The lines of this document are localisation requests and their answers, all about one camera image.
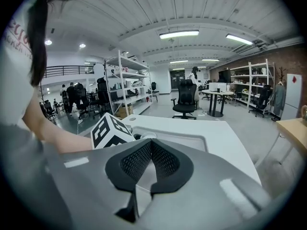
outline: white t-shirt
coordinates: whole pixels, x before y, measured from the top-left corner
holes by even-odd
[[[30,84],[32,54],[27,38],[28,10],[35,0],[25,0],[7,25],[0,42],[0,122],[19,124],[33,96]]]

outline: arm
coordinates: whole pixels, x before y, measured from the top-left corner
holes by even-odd
[[[45,118],[39,106],[36,91],[26,109],[23,121],[40,140],[55,145],[60,153],[92,149],[91,139],[67,132]]]

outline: person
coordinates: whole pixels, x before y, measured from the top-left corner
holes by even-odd
[[[68,94],[68,101],[69,101],[68,113],[70,116],[72,116],[71,114],[72,106],[76,102],[76,89],[73,85],[73,82],[71,82],[71,85],[67,88],[66,92]]]
[[[198,93],[198,86],[200,85],[197,82],[197,72],[198,72],[198,67],[193,67],[192,72],[189,75],[189,79],[192,80],[193,84],[196,84],[196,91],[195,91],[195,96],[194,100],[196,103],[195,110],[199,109],[199,104],[200,104],[200,94]]]
[[[65,84],[62,85],[62,89],[59,91],[60,96],[62,96],[62,101],[64,105],[65,112],[68,113],[68,97],[65,89]]]
[[[53,144],[59,153],[92,149],[89,138],[46,119],[37,98],[36,89],[47,66],[48,10],[51,2],[63,1],[67,0],[25,0],[9,21],[0,44],[0,84],[2,89],[11,86],[9,92],[1,92],[0,124],[28,129],[41,141]]]

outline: railing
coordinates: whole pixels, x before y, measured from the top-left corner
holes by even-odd
[[[94,67],[88,67],[88,66],[47,67],[44,74],[44,78],[71,75],[71,74],[94,74]]]

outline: door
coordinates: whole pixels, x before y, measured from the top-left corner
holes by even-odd
[[[180,84],[180,82],[185,79],[184,70],[171,71],[170,73],[171,73],[172,89],[178,89],[178,85]]]

